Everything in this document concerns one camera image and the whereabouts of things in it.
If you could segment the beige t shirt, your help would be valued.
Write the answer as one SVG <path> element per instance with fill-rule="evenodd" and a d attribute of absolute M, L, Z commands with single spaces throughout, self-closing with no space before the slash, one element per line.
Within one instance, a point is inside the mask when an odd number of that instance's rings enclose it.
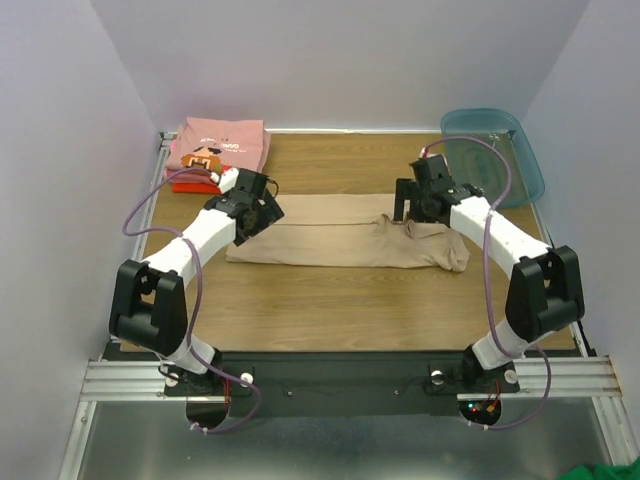
<path fill-rule="evenodd" d="M 395 221 L 392 194 L 281 195 L 277 202 L 284 217 L 241 246 L 229 246 L 228 262 L 460 273 L 470 259 L 450 228 L 406 214 Z"/>

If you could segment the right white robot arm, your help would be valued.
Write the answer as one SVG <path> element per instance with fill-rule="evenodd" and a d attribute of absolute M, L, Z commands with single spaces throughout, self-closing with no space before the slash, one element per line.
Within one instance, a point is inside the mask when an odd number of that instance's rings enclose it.
<path fill-rule="evenodd" d="M 584 317 L 579 259 L 570 247 L 554 248 L 497 213 L 480 188 L 456 183 L 444 156 L 410 167 L 414 176 L 396 181 L 395 219 L 449 227 L 481 248 L 485 267 L 496 263 L 509 280 L 503 320 L 491 319 L 488 333 L 462 357 L 461 381 L 482 390 L 497 369 Z"/>

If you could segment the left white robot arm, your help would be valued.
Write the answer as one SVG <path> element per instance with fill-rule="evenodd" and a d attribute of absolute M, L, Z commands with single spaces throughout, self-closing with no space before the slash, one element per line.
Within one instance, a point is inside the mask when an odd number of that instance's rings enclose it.
<path fill-rule="evenodd" d="M 244 388 L 252 384 L 245 375 L 223 372 L 220 351 L 194 335 L 199 309 L 187 307 L 186 288 L 204 285 L 203 268 L 220 250 L 244 244 L 284 216 L 267 175 L 229 168 L 211 178 L 220 192 L 185 230 L 173 230 L 156 253 L 120 265 L 109 317 L 111 335 L 187 371 L 188 382 L 202 394 L 215 392 L 222 379 Z"/>

